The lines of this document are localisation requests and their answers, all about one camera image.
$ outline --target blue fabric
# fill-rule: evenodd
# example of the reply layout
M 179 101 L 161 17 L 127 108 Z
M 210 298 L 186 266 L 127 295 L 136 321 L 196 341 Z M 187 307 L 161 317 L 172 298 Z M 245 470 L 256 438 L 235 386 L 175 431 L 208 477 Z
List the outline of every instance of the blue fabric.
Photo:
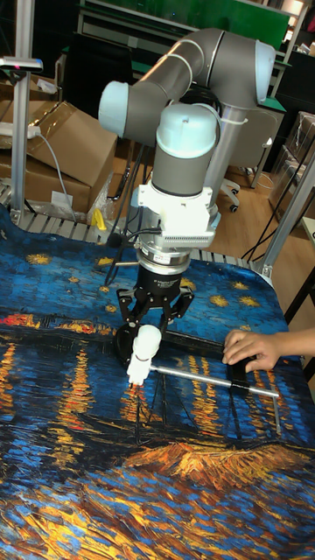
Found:
M 0 209 L 2 557 L 313 558 L 314 408 L 298 359 L 248 375 L 279 392 L 280 437 L 267 397 L 158 374 L 130 388 L 111 341 L 116 289 L 137 269 L 104 290 L 114 253 L 26 234 Z M 195 299 L 172 330 L 287 330 L 249 270 L 192 262 L 185 281 Z M 227 377 L 175 349 L 156 362 Z

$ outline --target human hand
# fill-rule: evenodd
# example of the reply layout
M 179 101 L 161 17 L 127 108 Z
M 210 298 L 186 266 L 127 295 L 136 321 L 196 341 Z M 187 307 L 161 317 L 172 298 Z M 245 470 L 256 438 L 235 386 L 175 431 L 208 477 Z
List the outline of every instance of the human hand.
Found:
M 255 356 L 246 366 L 246 372 L 254 369 L 272 369 L 280 355 L 276 334 L 257 334 L 233 330 L 225 339 L 223 363 L 233 365 L 240 360 Z

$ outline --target cardboard box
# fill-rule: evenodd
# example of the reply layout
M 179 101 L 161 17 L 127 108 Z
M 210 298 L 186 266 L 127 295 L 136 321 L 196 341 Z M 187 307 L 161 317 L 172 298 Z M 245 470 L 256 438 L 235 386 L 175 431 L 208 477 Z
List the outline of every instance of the cardboard box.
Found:
M 32 74 L 30 79 L 30 100 L 31 101 L 56 101 L 58 99 L 58 91 L 55 94 L 48 94 L 38 87 L 39 80 L 45 80 L 54 83 L 52 78 L 46 78 L 41 74 Z M 5 77 L 0 78 L 0 101 L 12 100 L 14 95 L 14 87 L 10 80 Z
M 0 178 L 11 177 L 11 150 L 0 150 Z M 90 208 L 91 187 L 62 173 L 66 192 L 73 197 L 73 210 L 86 214 Z M 25 198 L 56 204 L 56 194 L 63 193 L 58 173 L 33 157 L 26 159 Z
M 283 164 L 282 167 L 277 167 L 276 172 L 273 173 L 273 189 L 269 195 L 269 203 L 271 204 L 272 208 L 275 209 L 277 202 L 279 201 L 281 195 L 284 192 L 284 189 L 288 185 L 290 179 L 292 179 L 295 171 L 299 166 L 299 162 L 289 153 L 288 149 L 283 146 L 282 153 L 279 154 L 280 161 L 282 160 Z M 298 171 L 296 177 L 293 179 L 288 192 L 285 194 L 279 208 L 276 210 L 276 217 L 280 220 L 285 210 L 287 209 L 288 205 L 290 204 L 292 197 L 300 183 L 301 178 L 305 172 L 305 165 L 302 165 L 300 170 Z M 311 206 L 307 210 L 305 216 L 308 218 L 315 219 L 315 199 L 311 203 Z
M 3 120 L 12 123 L 13 104 Z M 91 206 L 112 172 L 117 136 L 104 130 L 97 119 L 64 101 L 30 101 L 29 124 L 40 126 L 61 171 L 91 187 Z M 0 147 L 8 148 L 10 143 L 10 138 L 0 136 Z M 27 141 L 27 154 L 56 168 L 53 156 L 40 136 Z
M 315 115 L 300 111 L 285 143 L 299 163 L 308 165 L 315 151 Z

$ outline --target power strip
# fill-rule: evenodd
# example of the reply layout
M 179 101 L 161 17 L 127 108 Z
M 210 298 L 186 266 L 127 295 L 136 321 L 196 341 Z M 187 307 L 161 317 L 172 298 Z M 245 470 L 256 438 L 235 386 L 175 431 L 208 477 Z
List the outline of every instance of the power strip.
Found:
M 40 134 L 39 126 L 32 126 L 29 124 L 27 129 L 27 139 L 31 140 Z M 0 136 L 12 137 L 13 136 L 13 123 L 12 122 L 0 122 Z

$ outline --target gray robotic arm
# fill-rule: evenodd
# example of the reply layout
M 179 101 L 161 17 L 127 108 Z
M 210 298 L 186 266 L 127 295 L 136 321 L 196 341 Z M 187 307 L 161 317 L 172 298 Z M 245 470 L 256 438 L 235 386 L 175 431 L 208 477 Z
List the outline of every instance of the gray robotic arm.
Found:
M 111 82 L 105 88 L 101 125 L 157 146 L 151 180 L 138 189 L 145 232 L 139 235 L 136 286 L 117 292 L 132 339 L 150 307 L 163 309 L 163 331 L 193 300 L 180 287 L 181 276 L 191 250 L 209 246 L 214 238 L 217 194 L 247 112 L 266 98 L 274 59 L 269 45 L 205 29 L 182 38 L 134 86 Z M 179 103 L 193 81 L 217 95 L 222 119 L 208 106 Z

